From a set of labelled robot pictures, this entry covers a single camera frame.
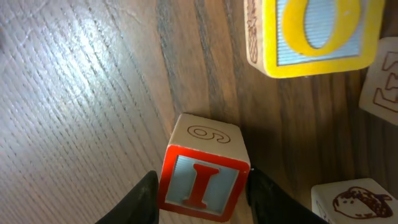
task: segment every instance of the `wooden surface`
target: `wooden surface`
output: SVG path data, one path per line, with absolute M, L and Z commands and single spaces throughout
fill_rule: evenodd
M 395 0 L 381 35 L 398 35 Z M 160 173 L 183 112 L 242 127 L 252 163 L 307 207 L 313 185 L 359 177 L 398 197 L 398 128 L 358 109 L 366 71 L 266 77 L 242 1 L 0 0 L 0 49 L 1 223 L 97 221 Z M 230 223 L 250 222 L 242 195 Z

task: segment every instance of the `light blue panel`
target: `light blue panel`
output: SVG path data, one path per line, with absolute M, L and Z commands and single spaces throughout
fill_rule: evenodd
M 220 170 L 218 174 L 211 176 L 203 203 L 207 204 L 205 212 L 221 215 L 239 171 L 185 156 L 177 158 L 166 202 L 184 206 L 182 202 L 189 198 L 197 174 L 193 168 L 194 164 L 203 164 Z
M 282 15 L 288 0 L 277 0 L 278 28 L 278 65 L 293 65 L 297 63 L 329 60 L 342 57 L 354 57 L 360 54 L 362 46 L 363 20 L 347 43 L 335 52 L 321 57 L 307 57 L 293 51 L 286 43 L 282 33 Z M 362 17 L 368 0 L 362 0 Z M 335 22 L 335 0 L 309 0 L 305 14 L 305 34 L 310 45 L 320 48 L 329 39 Z

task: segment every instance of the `toy block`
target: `toy block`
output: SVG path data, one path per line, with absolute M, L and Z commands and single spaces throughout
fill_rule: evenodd
M 380 40 L 374 63 L 368 70 L 359 107 L 398 125 L 398 37 Z
M 208 220 L 230 219 L 250 171 L 240 129 L 181 114 L 160 177 L 160 209 Z
M 384 0 L 244 0 L 248 62 L 273 78 L 367 67 L 383 9 Z
M 372 179 L 312 188 L 312 211 L 332 224 L 398 223 L 398 201 Z

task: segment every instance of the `red border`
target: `red border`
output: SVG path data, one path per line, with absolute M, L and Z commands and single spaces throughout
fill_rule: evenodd
M 239 174 L 235 181 L 235 185 L 232 188 L 231 194 L 229 195 L 229 199 L 226 203 L 224 213 L 221 216 L 206 212 L 199 212 L 196 210 L 184 208 L 178 205 L 173 205 L 165 202 L 167 191 L 170 185 L 170 180 L 173 174 L 173 169 L 177 161 L 177 156 L 186 156 L 201 161 L 209 162 L 212 164 L 218 164 L 220 166 L 229 167 L 239 171 Z M 231 218 L 236 202 L 238 201 L 238 197 L 241 194 L 246 184 L 249 171 L 250 171 L 250 165 L 243 161 L 238 161 L 227 157 L 196 151 L 194 149 L 189 149 L 186 147 L 170 145 L 168 146 L 166 151 L 166 157 L 163 163 L 162 175 L 160 177 L 159 192 L 157 197 L 158 206 L 163 210 L 177 212 L 192 217 L 205 218 L 217 222 L 226 222 Z

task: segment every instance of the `natural wood block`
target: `natural wood block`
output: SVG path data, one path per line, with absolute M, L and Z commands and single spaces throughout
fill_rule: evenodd
M 314 186 L 312 211 L 334 224 L 398 223 L 398 201 L 372 179 Z
M 398 37 L 380 40 L 370 66 L 359 107 L 398 125 Z
M 159 207 L 226 222 L 249 171 L 249 157 L 237 126 L 182 114 L 164 159 Z
M 248 61 L 274 78 L 367 67 L 383 8 L 384 0 L 245 0 Z

